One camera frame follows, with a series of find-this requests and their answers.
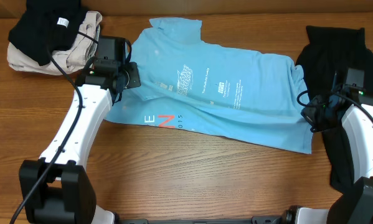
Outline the light blue t-shirt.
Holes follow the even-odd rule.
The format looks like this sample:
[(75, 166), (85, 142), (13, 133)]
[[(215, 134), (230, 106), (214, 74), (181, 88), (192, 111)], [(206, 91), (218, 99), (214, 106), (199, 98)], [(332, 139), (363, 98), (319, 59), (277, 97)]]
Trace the light blue t-shirt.
[(132, 46), (141, 84), (125, 90), (112, 123), (183, 129), (309, 154), (304, 71), (285, 55), (209, 44), (202, 22), (150, 20)]

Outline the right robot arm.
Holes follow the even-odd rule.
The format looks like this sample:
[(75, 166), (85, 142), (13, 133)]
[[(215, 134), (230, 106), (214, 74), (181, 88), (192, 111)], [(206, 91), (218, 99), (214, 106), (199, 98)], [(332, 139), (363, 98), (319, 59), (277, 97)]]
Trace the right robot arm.
[(363, 98), (363, 92), (357, 100), (333, 92), (327, 101), (313, 99), (305, 106), (306, 110), (315, 108), (323, 118), (346, 108), (338, 118), (338, 128), (351, 180), (329, 210), (292, 206), (276, 223), (373, 223), (373, 106), (361, 104)]

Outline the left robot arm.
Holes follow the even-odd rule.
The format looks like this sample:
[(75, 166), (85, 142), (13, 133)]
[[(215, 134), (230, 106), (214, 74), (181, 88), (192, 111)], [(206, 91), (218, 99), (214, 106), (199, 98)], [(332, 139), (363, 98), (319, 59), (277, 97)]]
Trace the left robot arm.
[(19, 181), (29, 223), (119, 223), (104, 210), (86, 173), (98, 129), (125, 89), (141, 85), (137, 64), (111, 61), (88, 68), (72, 80), (74, 96), (53, 141), (38, 160), (25, 160)]

